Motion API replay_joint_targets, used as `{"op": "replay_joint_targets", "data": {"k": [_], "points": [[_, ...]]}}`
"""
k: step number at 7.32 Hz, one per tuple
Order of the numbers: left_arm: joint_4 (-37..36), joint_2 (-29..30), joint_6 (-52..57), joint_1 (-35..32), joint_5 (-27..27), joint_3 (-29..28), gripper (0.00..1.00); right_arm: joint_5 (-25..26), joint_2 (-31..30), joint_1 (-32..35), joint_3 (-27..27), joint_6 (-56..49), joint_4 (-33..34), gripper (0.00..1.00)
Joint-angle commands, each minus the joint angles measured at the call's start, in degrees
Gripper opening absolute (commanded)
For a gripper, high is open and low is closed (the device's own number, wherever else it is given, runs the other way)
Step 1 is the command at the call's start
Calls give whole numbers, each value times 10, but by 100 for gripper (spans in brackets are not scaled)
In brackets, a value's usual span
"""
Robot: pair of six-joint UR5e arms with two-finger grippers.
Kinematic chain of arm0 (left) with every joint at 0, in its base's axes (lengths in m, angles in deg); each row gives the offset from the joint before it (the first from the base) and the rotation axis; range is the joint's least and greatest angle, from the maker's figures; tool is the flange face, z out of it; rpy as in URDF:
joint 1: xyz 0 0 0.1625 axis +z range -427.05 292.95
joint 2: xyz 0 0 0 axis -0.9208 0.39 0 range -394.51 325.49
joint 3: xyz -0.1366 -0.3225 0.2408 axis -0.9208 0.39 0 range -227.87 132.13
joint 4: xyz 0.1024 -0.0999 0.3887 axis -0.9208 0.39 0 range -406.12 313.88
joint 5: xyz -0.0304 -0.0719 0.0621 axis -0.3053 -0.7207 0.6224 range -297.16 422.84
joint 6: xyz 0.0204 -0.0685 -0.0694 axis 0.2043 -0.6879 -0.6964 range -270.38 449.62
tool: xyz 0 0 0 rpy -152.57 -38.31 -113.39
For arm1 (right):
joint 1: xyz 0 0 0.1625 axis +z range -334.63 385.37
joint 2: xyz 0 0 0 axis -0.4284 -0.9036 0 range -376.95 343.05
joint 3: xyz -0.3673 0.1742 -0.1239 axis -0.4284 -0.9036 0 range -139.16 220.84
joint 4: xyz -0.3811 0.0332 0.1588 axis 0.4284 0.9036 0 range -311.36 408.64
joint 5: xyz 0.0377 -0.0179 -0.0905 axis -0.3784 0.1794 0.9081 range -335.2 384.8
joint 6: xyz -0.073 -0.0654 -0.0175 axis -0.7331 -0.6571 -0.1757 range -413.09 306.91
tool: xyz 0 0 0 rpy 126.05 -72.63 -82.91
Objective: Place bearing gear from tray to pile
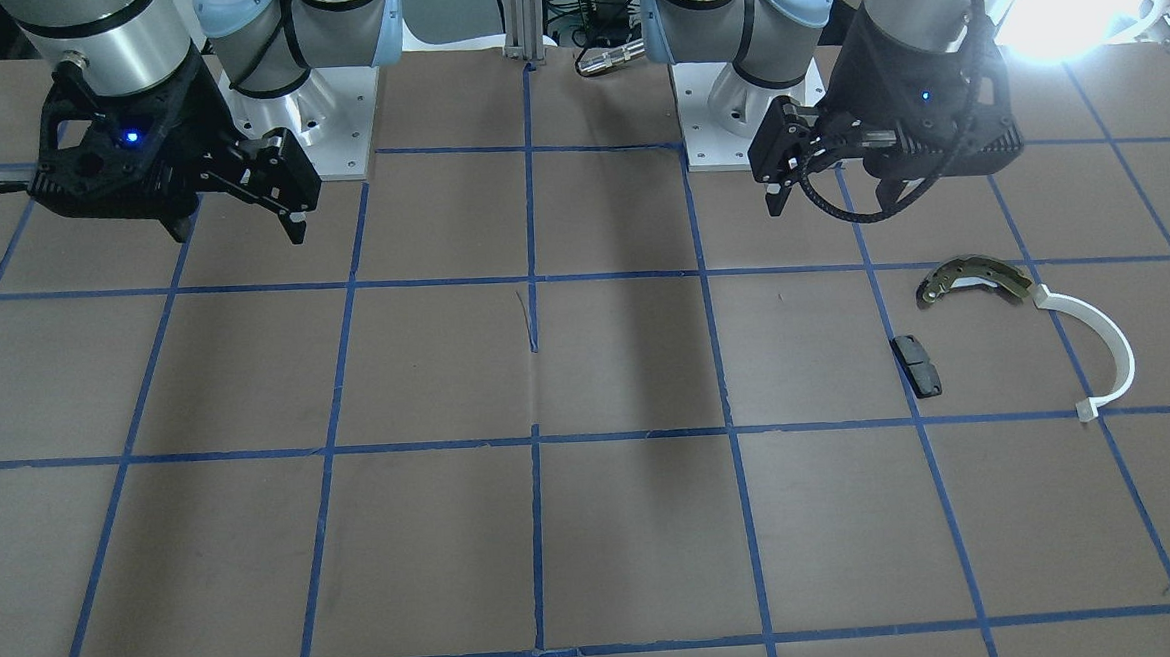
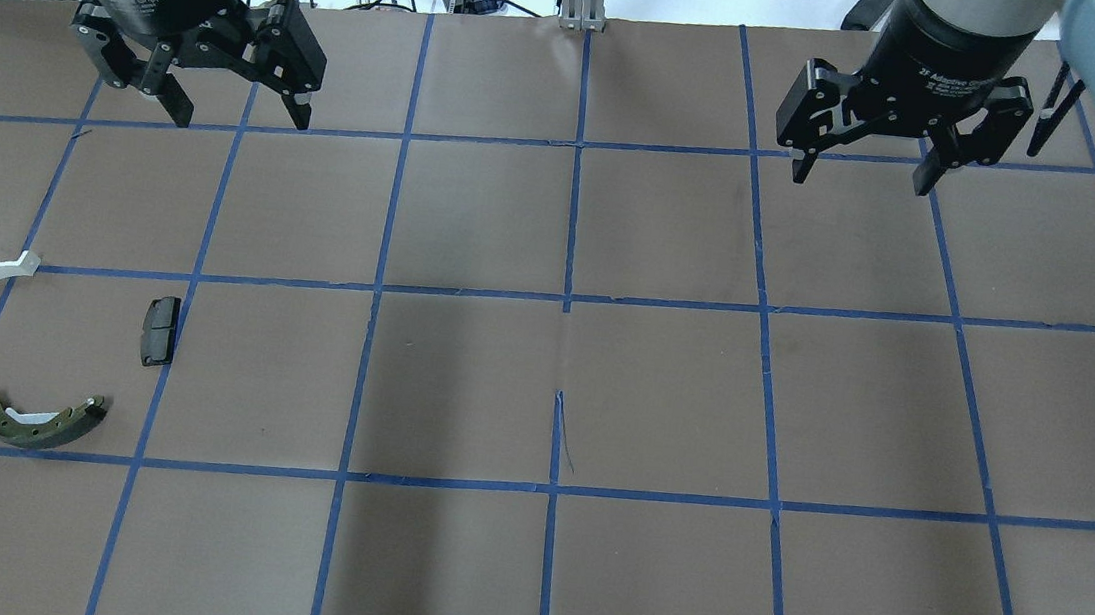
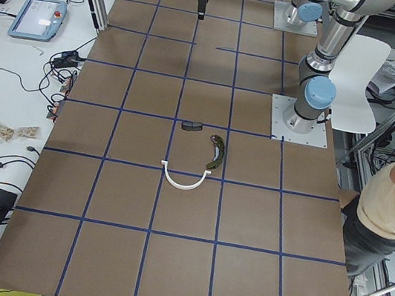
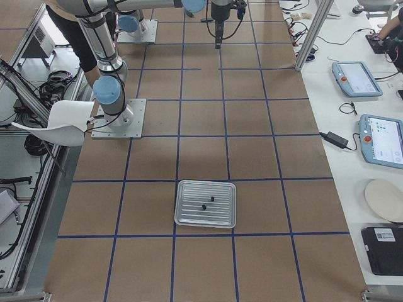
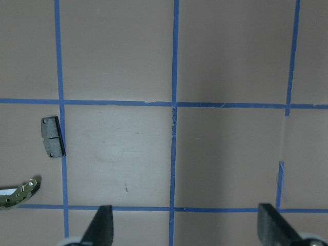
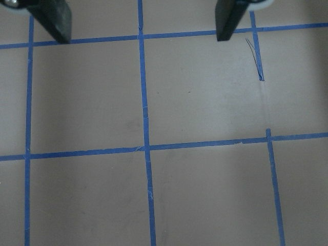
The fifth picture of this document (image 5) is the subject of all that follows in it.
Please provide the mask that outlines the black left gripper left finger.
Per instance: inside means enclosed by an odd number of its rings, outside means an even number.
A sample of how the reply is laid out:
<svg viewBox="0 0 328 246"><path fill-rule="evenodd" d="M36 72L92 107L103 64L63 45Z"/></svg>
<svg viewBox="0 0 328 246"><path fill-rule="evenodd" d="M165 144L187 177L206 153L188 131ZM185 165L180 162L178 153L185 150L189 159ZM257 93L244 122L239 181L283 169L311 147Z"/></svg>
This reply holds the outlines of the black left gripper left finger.
<svg viewBox="0 0 328 246"><path fill-rule="evenodd" d="M87 230L80 240L80 245L110 246L113 243L112 206L100 206Z"/></svg>

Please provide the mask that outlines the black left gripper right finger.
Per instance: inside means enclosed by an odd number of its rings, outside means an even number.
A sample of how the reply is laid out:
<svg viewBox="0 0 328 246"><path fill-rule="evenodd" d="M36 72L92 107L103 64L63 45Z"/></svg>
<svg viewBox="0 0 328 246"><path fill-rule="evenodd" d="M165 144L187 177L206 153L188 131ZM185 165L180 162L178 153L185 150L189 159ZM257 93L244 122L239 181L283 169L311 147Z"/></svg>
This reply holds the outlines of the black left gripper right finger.
<svg viewBox="0 0 328 246"><path fill-rule="evenodd" d="M299 234L270 203L260 203L257 214L257 235L262 245L292 245Z"/></svg>

